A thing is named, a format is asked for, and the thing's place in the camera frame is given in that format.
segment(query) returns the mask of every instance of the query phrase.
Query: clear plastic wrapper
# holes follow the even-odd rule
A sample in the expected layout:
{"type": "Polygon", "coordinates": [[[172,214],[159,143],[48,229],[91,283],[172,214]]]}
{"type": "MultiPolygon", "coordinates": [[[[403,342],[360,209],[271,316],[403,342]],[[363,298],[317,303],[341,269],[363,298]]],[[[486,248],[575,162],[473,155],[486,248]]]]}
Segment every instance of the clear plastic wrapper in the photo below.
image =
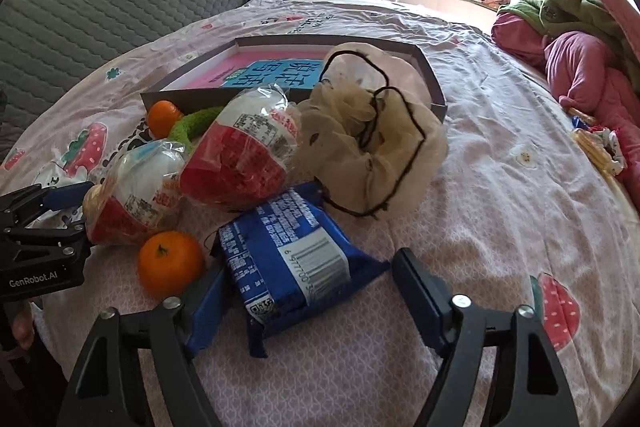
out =
{"type": "Polygon", "coordinates": [[[202,136],[180,174],[194,201],[253,208],[278,194],[297,149],[300,115],[278,86],[243,91],[202,136]]]}
{"type": "Polygon", "coordinates": [[[185,147],[178,142],[157,140],[126,152],[84,198],[89,239],[97,245],[140,244],[172,229],[184,163],[185,147]]]}

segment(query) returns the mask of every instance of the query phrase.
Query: bed sheet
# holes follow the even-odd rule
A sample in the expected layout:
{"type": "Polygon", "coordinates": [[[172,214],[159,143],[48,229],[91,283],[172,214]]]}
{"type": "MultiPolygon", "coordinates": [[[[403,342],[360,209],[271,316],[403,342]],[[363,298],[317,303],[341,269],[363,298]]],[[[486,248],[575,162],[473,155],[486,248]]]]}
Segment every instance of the bed sheet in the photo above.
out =
{"type": "MultiPolygon", "coordinates": [[[[583,427],[602,425],[640,367],[638,214],[574,145],[540,77],[469,26],[351,0],[248,6],[193,23],[70,90],[18,140],[0,168],[0,189],[99,182],[118,151],[150,139],[141,90],[229,39],[302,32],[416,44],[449,104],[449,156],[420,208],[387,222],[337,216],[346,235],[377,259],[410,247],[455,293],[494,309],[533,304],[532,278],[552,275],[581,315],[558,353],[578,417],[583,427]]],[[[187,205],[180,227],[205,243],[231,217],[187,205]]],[[[67,376],[101,309],[155,305],[135,267],[135,248],[96,247],[84,285],[44,297],[38,328],[67,376]]],[[[440,365],[388,274],[266,348],[268,359],[249,357],[234,307],[196,358],[223,425],[410,426],[440,365]]],[[[486,350],[467,426],[480,425],[493,356],[486,350]]],[[[142,365],[156,425],[168,426],[149,354],[142,365]]]]}

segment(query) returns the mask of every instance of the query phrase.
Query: tangerine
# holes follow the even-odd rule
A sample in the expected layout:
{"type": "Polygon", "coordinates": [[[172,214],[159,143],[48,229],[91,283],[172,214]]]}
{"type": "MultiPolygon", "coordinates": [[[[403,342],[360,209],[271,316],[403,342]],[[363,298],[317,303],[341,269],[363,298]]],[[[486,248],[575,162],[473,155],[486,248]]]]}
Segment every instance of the tangerine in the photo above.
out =
{"type": "Polygon", "coordinates": [[[200,244],[182,232],[160,232],[138,252],[138,278],[149,295],[180,295],[205,272],[200,244]]]}
{"type": "Polygon", "coordinates": [[[158,140],[169,136],[174,124],[184,115],[180,109],[168,100],[159,100],[146,114],[146,123],[151,134],[158,140]]]}

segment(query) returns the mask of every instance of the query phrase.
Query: green fuzzy object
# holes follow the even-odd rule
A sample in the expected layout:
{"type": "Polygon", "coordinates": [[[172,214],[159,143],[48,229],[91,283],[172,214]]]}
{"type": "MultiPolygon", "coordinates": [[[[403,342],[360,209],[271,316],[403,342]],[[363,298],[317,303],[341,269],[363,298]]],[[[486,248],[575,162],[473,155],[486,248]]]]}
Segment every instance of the green fuzzy object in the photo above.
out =
{"type": "Polygon", "coordinates": [[[171,132],[166,139],[182,143],[191,154],[193,152],[191,141],[205,134],[223,109],[224,107],[210,107],[182,117],[171,127],[171,132]]]}

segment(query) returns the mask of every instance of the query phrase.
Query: beige blanket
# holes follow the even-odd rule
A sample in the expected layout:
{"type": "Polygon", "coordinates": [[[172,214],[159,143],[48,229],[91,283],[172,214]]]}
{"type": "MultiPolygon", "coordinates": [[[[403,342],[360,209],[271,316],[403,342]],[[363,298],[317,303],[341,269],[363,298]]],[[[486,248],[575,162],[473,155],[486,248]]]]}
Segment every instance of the beige blanket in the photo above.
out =
{"type": "MultiPolygon", "coordinates": [[[[339,223],[378,259],[411,247],[454,292],[484,307],[533,304],[531,278],[552,275],[580,311],[559,358],[581,425],[602,425],[640,367],[637,214],[624,198],[616,202],[619,187],[608,187],[572,143],[568,119],[534,76],[469,26],[392,7],[310,2],[194,23],[95,71],[42,115],[0,168],[2,193],[33,182],[99,182],[119,149],[149,140],[140,90],[230,38],[286,32],[402,39],[425,51],[449,103],[449,156],[413,214],[339,223]]],[[[204,241],[229,218],[188,207],[182,228],[204,241]]],[[[135,253],[94,248],[85,284],[44,298],[39,327],[67,376],[101,309],[154,305],[136,278],[135,253]]],[[[242,310],[234,308],[196,359],[225,426],[410,426],[440,365],[388,275],[266,348],[267,360],[249,357],[242,310]]],[[[148,355],[143,370],[156,425],[167,426],[148,355]]],[[[480,424],[491,376],[489,352],[469,426],[480,424]]]]}

